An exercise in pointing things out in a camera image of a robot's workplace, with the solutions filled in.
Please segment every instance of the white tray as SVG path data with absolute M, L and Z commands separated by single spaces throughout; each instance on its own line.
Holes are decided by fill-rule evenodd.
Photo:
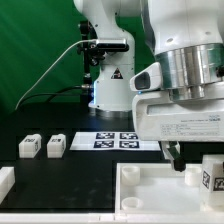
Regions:
M 125 167 L 140 168 L 140 180 L 137 185 L 124 184 L 122 170 Z M 200 165 L 188 165 L 187 169 L 200 167 Z M 170 164 L 117 165 L 115 213 L 194 212 L 200 212 L 199 186 L 186 185 L 185 172 L 173 171 Z

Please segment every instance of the table surface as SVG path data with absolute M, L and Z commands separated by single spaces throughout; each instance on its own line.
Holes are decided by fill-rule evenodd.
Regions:
M 70 151 L 77 131 L 134 131 L 132 119 L 96 117 L 79 103 L 32 103 L 0 124 L 0 168 L 15 167 L 16 184 L 0 205 L 8 213 L 113 213 L 116 164 L 166 162 L 160 151 Z M 34 159 L 20 159 L 18 144 L 40 134 L 42 148 Z M 48 159 L 52 135 L 65 134 L 62 159 Z M 222 143 L 184 143 L 186 161 L 201 161 L 204 152 L 224 153 Z

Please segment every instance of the small white block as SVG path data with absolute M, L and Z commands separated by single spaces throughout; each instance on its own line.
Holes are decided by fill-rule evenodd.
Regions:
M 39 134 L 27 135 L 19 144 L 20 158 L 34 158 L 41 148 L 41 136 Z
M 66 137 L 63 134 L 53 135 L 47 144 L 48 158 L 62 158 L 66 148 Z
M 0 204 L 15 183 L 14 167 L 3 167 L 0 170 Z

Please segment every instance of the sticker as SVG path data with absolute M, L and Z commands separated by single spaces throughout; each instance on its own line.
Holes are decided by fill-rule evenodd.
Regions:
M 138 139 L 135 133 L 120 133 L 120 139 Z
M 120 70 L 117 68 L 114 74 L 112 75 L 111 79 L 123 79 Z
M 96 141 L 94 143 L 94 148 L 97 149 L 106 149 L 106 148 L 113 148 L 114 141 Z
M 25 142 L 34 142 L 36 139 L 27 138 Z
M 215 178 L 213 191 L 224 191 L 224 177 Z
M 52 141 L 52 142 L 60 142 L 61 139 L 52 139 L 51 141 Z
M 120 141 L 120 148 L 139 149 L 138 141 Z
M 35 150 L 38 150 L 38 141 L 35 142 Z
M 209 184 L 210 184 L 210 175 L 207 174 L 205 171 L 203 173 L 203 180 L 202 183 L 209 189 Z
M 114 139 L 115 133 L 97 133 L 96 139 Z

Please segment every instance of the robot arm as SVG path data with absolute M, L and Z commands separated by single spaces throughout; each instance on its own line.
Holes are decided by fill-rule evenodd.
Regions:
M 222 6 L 221 0 L 142 1 L 146 43 L 162 76 L 160 91 L 149 92 L 144 83 L 149 88 L 133 100 L 135 131 L 142 140 L 223 141 Z M 151 69 L 148 80 L 154 75 Z
M 117 26 L 116 16 L 140 14 L 140 1 L 74 0 L 74 3 L 96 31 L 98 40 L 93 47 L 105 50 L 100 75 L 94 83 L 94 100 L 89 107 L 102 116 L 126 117 L 130 115 L 134 97 L 129 81 L 134 76 L 135 42 L 131 34 Z M 118 45 L 128 46 L 128 51 L 116 50 Z

